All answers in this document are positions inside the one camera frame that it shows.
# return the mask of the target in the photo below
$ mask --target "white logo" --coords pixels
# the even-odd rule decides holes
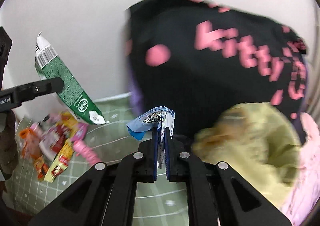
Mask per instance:
[[[86,98],[83,98],[78,103],[78,110],[79,112],[83,113],[88,108],[88,100]]]

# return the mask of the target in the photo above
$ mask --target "pile of snack wrappers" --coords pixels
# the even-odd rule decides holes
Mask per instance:
[[[39,181],[53,182],[68,167],[74,151],[90,165],[101,162],[83,141],[87,127],[65,111],[58,115],[49,114],[42,122],[34,123],[19,133],[21,155],[33,162]]]

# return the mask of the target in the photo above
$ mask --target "green tablecloth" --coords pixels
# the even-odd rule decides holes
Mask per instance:
[[[96,104],[109,123],[89,126],[84,140],[108,165],[120,162],[126,155],[137,151],[139,145],[139,141],[128,134],[126,127],[126,123],[134,119],[128,98]],[[31,122],[24,118],[17,133]],[[88,169],[86,160],[74,154],[69,167],[53,183],[39,182],[33,165],[20,158],[6,186],[16,210],[37,214]],[[138,183],[132,225],[189,225],[185,183],[167,181],[165,169],[158,169],[156,183]]]

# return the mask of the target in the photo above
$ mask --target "green package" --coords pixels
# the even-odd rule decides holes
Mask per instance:
[[[77,116],[88,124],[106,123],[99,108],[41,33],[37,37],[35,67],[41,79],[60,77],[63,80],[64,88],[58,96]]]

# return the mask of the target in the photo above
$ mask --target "black fabric with pink letters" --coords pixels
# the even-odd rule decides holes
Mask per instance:
[[[245,102],[271,102],[296,118],[306,48],[289,27],[206,1],[144,0],[130,13],[129,58],[143,108],[174,110],[175,133],[193,137]]]

